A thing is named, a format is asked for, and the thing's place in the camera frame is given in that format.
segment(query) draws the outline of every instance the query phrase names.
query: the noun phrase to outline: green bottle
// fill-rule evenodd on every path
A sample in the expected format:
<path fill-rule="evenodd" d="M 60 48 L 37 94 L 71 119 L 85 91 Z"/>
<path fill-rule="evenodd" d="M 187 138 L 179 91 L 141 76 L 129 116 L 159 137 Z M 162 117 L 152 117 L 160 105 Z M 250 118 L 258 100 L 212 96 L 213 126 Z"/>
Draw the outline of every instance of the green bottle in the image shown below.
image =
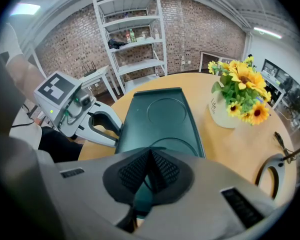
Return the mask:
<path fill-rule="evenodd" d="M 132 31 L 132 28 L 130 28 L 130 38 L 132 43 L 136 42 L 135 33 Z"/>

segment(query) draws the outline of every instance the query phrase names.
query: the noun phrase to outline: circular indentation on tray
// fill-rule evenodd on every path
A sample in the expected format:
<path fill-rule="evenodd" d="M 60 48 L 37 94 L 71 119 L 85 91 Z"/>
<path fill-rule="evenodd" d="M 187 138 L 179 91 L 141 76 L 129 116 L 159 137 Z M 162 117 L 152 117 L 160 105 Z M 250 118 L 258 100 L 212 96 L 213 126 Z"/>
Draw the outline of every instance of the circular indentation on tray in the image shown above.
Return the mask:
<path fill-rule="evenodd" d="M 187 115 L 185 105 L 174 98 L 161 98 L 152 102 L 147 109 L 150 122 L 169 127 L 181 124 Z"/>
<path fill-rule="evenodd" d="M 196 150 L 188 142 L 179 138 L 162 138 L 157 140 L 150 147 L 166 147 L 169 150 L 175 150 L 187 155 L 199 157 Z"/>

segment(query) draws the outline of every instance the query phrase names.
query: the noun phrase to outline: ceiling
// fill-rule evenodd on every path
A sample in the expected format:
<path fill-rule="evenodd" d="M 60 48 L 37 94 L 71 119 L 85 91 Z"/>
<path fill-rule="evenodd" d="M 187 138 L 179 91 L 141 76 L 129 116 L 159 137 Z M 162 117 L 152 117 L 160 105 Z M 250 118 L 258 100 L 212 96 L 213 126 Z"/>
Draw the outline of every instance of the ceiling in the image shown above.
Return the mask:
<path fill-rule="evenodd" d="M 10 17 L 21 42 L 33 39 L 38 31 L 49 22 L 80 0 L 21 0 L 41 6 L 32 16 L 16 15 Z M 204 0 L 226 17 L 236 22 L 244 31 L 249 32 L 253 27 L 260 27 L 279 35 L 281 42 L 300 52 L 300 34 L 292 18 L 277 0 Z"/>

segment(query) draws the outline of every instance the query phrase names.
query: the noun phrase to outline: black pants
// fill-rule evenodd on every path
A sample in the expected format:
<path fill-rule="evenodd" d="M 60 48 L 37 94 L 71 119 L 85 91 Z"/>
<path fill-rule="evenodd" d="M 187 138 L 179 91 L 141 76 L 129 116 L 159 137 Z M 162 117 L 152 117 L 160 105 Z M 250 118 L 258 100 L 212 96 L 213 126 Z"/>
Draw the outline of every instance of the black pants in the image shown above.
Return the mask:
<path fill-rule="evenodd" d="M 48 126 L 42 127 L 38 150 L 48 152 L 55 163 L 78 160 L 81 149 L 81 144 L 69 141 L 60 132 Z"/>

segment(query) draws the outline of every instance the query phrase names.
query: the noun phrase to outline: round wooden table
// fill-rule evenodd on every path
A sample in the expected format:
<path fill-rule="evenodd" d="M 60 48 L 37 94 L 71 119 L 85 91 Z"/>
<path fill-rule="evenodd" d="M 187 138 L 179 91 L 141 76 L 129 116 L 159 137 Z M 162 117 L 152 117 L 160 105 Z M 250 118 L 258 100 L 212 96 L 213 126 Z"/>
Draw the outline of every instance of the round wooden table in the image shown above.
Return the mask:
<path fill-rule="evenodd" d="M 206 159 L 227 166 L 254 184 L 257 173 L 266 159 L 277 153 L 283 154 L 282 148 L 274 137 L 274 132 L 280 133 L 289 150 L 293 150 L 291 139 L 284 124 L 270 107 L 271 116 L 259 125 L 251 126 L 241 122 L 235 129 L 218 126 L 208 110 L 211 88 L 218 79 L 219 76 L 203 73 L 180 73 L 160 77 L 128 92 L 114 103 L 112 108 L 124 122 L 135 92 L 181 87 L 199 130 Z M 114 148 L 86 141 L 79 160 L 97 159 L 112 156 L 114 153 Z M 283 186 L 275 198 L 278 205 L 282 205 L 292 198 L 296 179 L 296 162 L 285 163 Z M 271 195 L 273 175 L 270 171 L 264 175 L 260 188 L 269 196 Z"/>

